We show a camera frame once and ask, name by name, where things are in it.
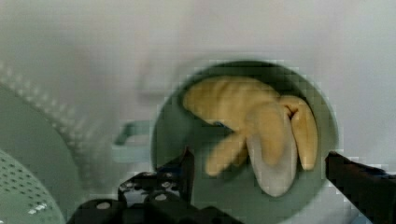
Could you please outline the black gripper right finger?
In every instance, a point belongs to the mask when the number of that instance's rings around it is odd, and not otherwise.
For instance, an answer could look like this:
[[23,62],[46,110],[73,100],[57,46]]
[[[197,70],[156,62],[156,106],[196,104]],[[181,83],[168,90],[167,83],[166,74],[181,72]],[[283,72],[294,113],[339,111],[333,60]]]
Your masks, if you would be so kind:
[[395,224],[395,175],[331,151],[326,178],[373,224]]

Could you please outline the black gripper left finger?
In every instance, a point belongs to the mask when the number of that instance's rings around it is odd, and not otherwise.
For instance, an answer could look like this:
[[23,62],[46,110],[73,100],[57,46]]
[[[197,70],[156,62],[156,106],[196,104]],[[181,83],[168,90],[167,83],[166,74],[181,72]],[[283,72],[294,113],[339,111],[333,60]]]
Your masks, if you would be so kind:
[[80,205],[66,224],[244,224],[215,206],[191,204],[194,156],[188,148],[153,172],[118,187],[118,198]]

